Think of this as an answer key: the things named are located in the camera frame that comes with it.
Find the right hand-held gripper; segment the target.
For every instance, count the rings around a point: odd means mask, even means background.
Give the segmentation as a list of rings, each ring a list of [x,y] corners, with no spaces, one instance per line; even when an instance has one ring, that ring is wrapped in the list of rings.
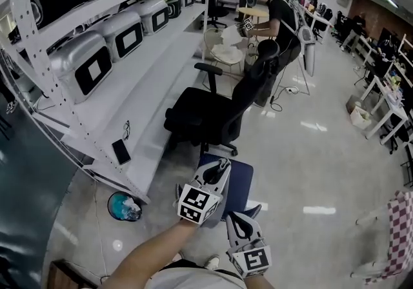
[[[226,218],[230,248],[230,262],[242,278],[264,274],[272,266],[270,246],[266,244],[256,217],[262,205],[245,210],[245,213],[229,212]]]

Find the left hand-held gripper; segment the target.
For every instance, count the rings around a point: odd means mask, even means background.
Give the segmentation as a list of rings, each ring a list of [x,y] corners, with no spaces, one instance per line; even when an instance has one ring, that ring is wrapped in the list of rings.
[[[190,222],[216,227],[227,202],[231,162],[227,158],[200,166],[191,181],[176,184],[177,215]]]

